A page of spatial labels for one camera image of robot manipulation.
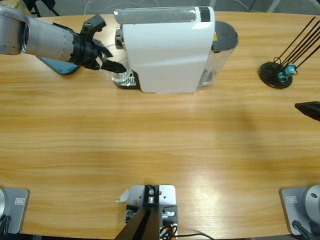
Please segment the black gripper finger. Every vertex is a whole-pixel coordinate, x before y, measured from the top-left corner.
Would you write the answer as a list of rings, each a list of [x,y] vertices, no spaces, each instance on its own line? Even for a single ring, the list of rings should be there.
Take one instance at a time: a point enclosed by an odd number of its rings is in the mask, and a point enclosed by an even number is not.
[[[320,121],[320,102],[319,101],[295,103],[294,107],[305,116],[312,118],[313,120]]]

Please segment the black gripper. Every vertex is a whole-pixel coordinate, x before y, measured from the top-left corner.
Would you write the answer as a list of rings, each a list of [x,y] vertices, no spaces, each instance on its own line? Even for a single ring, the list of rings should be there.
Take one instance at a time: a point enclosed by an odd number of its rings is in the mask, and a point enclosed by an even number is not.
[[[103,62],[101,69],[112,73],[125,73],[127,71],[121,63],[105,60],[112,58],[112,53],[101,41],[97,39],[86,40],[84,35],[73,33],[73,52],[70,55],[68,62],[77,66],[83,66],[91,70],[99,70],[100,65],[97,62],[97,58]]]

